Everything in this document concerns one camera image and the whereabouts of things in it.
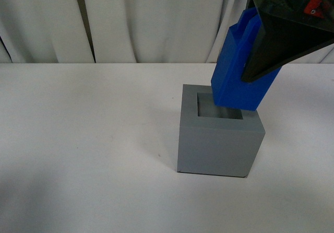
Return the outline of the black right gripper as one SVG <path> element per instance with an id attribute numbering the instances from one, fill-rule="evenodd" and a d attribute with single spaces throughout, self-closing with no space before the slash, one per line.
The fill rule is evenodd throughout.
<path id="1" fill-rule="evenodd" d="M 254 82 L 333 44 L 333 0 L 249 0 L 261 26 L 242 74 Z"/>

